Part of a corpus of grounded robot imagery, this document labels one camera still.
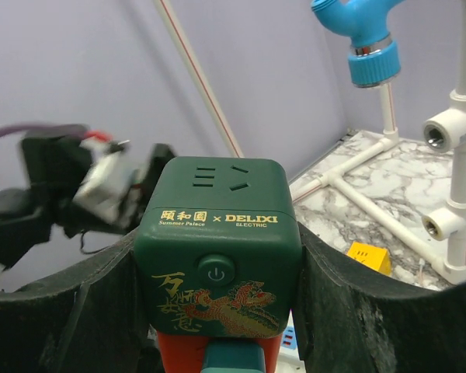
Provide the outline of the yellow cube socket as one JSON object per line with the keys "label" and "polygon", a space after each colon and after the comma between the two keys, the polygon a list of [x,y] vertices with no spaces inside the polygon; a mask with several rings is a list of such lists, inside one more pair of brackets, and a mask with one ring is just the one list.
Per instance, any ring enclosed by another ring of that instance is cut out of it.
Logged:
{"label": "yellow cube socket", "polygon": [[354,242],[346,255],[355,261],[369,267],[380,274],[391,275],[391,260],[389,252],[381,247],[376,247],[361,242]]}

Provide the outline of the red cube socket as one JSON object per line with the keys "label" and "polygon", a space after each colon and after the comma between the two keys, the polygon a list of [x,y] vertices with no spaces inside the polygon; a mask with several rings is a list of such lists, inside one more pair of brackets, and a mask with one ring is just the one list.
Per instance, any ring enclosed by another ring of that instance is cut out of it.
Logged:
{"label": "red cube socket", "polygon": [[271,338],[219,338],[208,336],[172,335],[157,333],[158,349],[165,372],[200,372],[205,348],[212,340],[252,340],[261,346],[265,356],[266,372],[276,370],[276,361],[282,336]]}

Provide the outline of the teal cube plug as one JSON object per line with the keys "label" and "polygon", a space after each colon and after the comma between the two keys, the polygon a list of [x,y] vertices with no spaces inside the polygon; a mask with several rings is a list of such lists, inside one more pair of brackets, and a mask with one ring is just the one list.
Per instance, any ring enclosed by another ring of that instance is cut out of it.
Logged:
{"label": "teal cube plug", "polygon": [[265,373],[263,349],[252,340],[212,340],[205,348],[201,373]]}

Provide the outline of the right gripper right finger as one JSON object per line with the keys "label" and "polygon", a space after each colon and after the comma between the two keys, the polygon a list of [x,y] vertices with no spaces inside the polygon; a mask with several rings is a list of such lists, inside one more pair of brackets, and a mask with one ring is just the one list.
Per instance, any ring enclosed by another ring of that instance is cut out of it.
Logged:
{"label": "right gripper right finger", "polygon": [[372,270],[300,227],[294,306],[309,372],[466,372],[466,282],[431,291]]}

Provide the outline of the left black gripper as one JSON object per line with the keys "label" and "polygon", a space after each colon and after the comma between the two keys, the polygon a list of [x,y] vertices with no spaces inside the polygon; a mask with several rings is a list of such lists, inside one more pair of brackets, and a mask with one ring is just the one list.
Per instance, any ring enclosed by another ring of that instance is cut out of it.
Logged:
{"label": "left black gripper", "polygon": [[95,137],[127,155],[126,142],[114,141],[82,124],[16,124],[0,129],[0,138],[16,132],[24,133],[19,149],[29,186],[0,191],[0,268],[15,266],[34,246],[49,242],[55,225],[68,238],[87,232],[131,232],[140,224],[164,167],[175,157],[170,145],[157,143],[146,162],[137,164],[129,159],[136,167],[134,181],[120,204],[120,220],[110,225],[72,201],[99,156],[81,142]]}

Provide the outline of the dark green tiger cube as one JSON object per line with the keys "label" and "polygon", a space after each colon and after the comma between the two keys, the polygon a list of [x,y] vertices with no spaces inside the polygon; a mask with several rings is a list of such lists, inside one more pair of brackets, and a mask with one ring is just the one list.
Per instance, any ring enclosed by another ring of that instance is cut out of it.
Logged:
{"label": "dark green tiger cube", "polygon": [[174,158],[134,241],[150,323],[174,335],[279,335],[301,257],[286,174],[269,159]]}

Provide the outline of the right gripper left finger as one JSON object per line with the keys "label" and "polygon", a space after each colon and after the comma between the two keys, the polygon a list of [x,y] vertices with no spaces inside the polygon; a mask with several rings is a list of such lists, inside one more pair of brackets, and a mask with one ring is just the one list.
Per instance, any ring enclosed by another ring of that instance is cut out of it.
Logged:
{"label": "right gripper left finger", "polygon": [[0,372],[156,372],[136,233],[17,291],[0,291]]}

